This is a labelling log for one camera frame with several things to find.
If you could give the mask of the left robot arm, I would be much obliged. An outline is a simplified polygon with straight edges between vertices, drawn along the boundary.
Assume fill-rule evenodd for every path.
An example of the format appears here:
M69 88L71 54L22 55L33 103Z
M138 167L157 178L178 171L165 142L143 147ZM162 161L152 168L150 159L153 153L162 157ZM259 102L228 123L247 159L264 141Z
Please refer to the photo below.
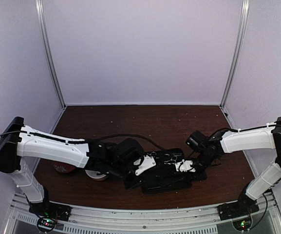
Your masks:
M119 144L97 140L72 139L37 131L15 117L0 135L0 172L9 174L16 186L43 216L55 209L45 188L29 170L25 157L36 157L84 169L93 180L108 176L139 177L145 170L147 156L141 145L128 138Z

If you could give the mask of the black zip tool case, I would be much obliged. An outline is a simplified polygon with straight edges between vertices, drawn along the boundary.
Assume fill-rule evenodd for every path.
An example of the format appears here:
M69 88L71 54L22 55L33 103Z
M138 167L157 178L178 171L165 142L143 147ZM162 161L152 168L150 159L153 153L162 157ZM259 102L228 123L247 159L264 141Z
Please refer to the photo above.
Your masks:
M175 164L166 165L164 161L176 157L178 162L185 159L184 152L179 148L163 151L149 151L145 156L152 156L156 166L143 172L143 184L140 186L144 194L157 194L188 189L192 186L191 175L188 172L176 171Z

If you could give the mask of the white ceramic bowl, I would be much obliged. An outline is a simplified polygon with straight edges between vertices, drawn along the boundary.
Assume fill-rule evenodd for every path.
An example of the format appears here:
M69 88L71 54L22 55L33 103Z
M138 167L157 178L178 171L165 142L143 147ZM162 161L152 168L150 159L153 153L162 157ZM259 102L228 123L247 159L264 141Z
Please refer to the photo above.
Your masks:
M94 181L104 181L108 178L107 175L101 174L98 171L85 170L86 175Z

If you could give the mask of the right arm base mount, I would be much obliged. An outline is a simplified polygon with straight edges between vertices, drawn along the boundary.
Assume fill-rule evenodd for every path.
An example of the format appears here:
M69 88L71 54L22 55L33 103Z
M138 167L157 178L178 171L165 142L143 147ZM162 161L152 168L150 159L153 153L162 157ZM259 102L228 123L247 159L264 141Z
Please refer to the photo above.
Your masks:
M253 226L252 214L258 212L259 206L245 194L231 203L223 203L217 207L220 220L232 219L233 227L240 232L247 232Z

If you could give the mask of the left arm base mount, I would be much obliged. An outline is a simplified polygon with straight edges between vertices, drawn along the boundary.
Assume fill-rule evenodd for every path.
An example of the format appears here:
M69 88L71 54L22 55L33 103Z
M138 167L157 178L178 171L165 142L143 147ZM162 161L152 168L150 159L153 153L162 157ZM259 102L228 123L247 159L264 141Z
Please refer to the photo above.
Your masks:
M41 233L49 233L55 229L58 221L68 221L71 206L52 203L45 196L41 202L33 203L28 200L29 212L37 216L36 227Z

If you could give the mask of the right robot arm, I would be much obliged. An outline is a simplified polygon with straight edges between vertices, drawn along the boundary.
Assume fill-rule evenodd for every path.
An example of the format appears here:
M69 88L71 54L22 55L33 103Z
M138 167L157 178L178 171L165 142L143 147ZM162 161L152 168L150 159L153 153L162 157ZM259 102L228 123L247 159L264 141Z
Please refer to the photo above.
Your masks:
M250 129L222 128L210 136L195 131L186 140L186 144L198 156L184 160L177 166L177 170L198 174L225 154L255 149L276 151L274 161L246 186L234 204L234 211L238 215L246 214L253 207L254 201L281 180L281 117L275 122Z

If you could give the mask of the silver straight scissors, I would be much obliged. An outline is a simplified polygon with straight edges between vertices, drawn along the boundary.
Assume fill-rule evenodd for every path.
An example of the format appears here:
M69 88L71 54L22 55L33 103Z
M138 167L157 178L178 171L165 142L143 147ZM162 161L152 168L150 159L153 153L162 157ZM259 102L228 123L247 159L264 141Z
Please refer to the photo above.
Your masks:
M176 157L172 157L171 159L164 161L164 164L172 165L172 164L176 164L177 162L178 162L178 159Z

